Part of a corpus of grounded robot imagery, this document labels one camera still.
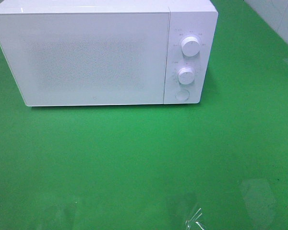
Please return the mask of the round door release button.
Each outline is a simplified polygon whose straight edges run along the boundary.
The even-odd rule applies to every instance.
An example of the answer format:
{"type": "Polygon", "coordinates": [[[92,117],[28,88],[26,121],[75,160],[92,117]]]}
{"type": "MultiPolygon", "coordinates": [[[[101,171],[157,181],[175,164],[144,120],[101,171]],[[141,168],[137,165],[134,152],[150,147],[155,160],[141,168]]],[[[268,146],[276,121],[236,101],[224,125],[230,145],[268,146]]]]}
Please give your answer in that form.
{"type": "Polygon", "coordinates": [[[179,92],[176,93],[175,98],[178,101],[186,101],[188,100],[190,96],[190,93],[188,90],[180,90],[179,92]]]}

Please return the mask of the white microwave knob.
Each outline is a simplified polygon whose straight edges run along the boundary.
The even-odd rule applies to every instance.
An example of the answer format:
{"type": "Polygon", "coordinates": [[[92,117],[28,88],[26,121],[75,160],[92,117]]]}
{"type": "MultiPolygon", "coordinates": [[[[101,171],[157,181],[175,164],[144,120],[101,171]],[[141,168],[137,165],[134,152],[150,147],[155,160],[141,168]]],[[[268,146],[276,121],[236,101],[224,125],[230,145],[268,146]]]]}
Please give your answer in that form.
{"type": "Polygon", "coordinates": [[[195,73],[192,68],[184,67],[178,71],[178,80],[180,84],[188,85],[194,82],[195,73]]]}
{"type": "Polygon", "coordinates": [[[193,57],[200,52],[201,43],[200,39],[195,35],[185,37],[181,42],[181,50],[183,55],[193,57]]]}

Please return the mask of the white microwave door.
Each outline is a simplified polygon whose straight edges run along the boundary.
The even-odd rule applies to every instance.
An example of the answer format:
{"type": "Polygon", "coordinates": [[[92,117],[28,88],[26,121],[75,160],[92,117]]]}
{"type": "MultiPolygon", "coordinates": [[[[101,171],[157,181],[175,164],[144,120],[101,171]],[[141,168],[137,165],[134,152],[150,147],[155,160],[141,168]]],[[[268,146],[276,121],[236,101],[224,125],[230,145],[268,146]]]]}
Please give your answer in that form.
{"type": "Polygon", "coordinates": [[[27,106],[160,104],[169,13],[1,14],[27,106]]]}

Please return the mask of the white microwave oven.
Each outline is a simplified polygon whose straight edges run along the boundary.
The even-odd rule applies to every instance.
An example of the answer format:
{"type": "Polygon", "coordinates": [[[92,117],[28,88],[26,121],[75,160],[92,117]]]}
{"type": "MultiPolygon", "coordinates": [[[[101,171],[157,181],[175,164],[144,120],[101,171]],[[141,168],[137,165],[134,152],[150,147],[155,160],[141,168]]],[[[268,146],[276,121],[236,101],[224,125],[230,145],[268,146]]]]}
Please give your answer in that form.
{"type": "Polygon", "coordinates": [[[25,105],[196,104],[209,0],[0,0],[0,47],[25,105]]]}

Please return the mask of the clear tape strip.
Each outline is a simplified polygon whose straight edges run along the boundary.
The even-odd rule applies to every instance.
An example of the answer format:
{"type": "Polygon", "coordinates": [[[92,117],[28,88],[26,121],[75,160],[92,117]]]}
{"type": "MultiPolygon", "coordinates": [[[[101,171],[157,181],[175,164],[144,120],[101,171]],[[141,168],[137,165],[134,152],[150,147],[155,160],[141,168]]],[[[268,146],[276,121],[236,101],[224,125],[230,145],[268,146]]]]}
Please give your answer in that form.
{"type": "Polygon", "coordinates": [[[185,230],[206,230],[207,227],[202,221],[202,208],[195,207],[185,221],[185,230]]]}

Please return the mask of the clear tape patch right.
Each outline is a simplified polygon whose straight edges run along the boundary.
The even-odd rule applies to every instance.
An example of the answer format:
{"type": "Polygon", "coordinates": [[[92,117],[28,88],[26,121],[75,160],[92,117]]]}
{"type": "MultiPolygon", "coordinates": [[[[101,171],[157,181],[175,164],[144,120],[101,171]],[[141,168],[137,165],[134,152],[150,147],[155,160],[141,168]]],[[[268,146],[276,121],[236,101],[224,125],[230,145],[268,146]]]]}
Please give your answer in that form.
{"type": "Polygon", "coordinates": [[[255,230],[268,230],[276,215],[276,199],[266,179],[248,179],[239,186],[255,230]]]}

